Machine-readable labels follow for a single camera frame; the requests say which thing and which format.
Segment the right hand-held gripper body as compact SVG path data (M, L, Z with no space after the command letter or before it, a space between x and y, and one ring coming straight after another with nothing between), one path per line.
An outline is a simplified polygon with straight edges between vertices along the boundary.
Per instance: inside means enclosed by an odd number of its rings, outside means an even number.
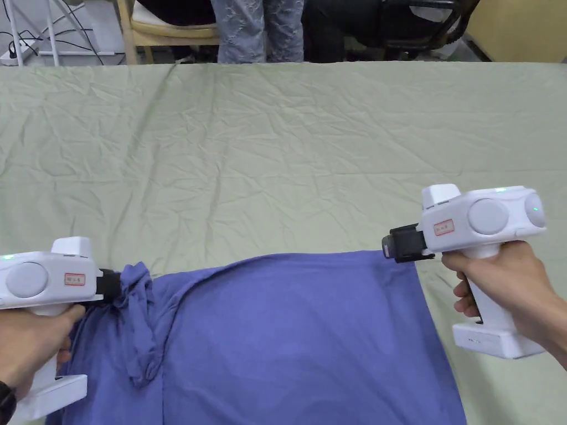
M540 235L546 229L542 202L534 189L510 186L462 193L439 184L421 192L421 218L414 225L389 231L382 239L384 257L397 263L429 260L458 251L468 258L498 255L503 243ZM452 327L456 346L502 359L542 353L521 336L512 316L470 282L480 317Z

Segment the person's right hand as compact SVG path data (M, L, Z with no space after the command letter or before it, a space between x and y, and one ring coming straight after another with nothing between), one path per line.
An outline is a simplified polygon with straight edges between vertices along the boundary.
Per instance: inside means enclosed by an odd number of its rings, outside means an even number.
M566 364L566 300L553 289L543 262L524 241L504 243L491 258L468 258L447 252L442 263L460 279L453 290L455 309L472 318L479 314L470 283L506 310L521 334Z

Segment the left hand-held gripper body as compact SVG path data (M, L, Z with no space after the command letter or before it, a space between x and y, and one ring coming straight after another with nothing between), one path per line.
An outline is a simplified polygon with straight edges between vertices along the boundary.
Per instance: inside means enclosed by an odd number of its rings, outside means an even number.
M120 273L101 269L87 237L56 239L49 252L1 257L1 309L27 309L54 316L77 303L109 302L121 294ZM58 376L56 358L35 375L27 396L18 403L14 421L34 421L87 396L84 374Z

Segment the person's left hand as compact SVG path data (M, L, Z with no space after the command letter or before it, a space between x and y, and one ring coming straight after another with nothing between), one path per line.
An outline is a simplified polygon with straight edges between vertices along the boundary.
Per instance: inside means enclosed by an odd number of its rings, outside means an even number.
M15 391L17 401L50 359L56 359L56 370L71 359L69 334L84 314L79 304L52 317L22 309L1 311L1 381Z

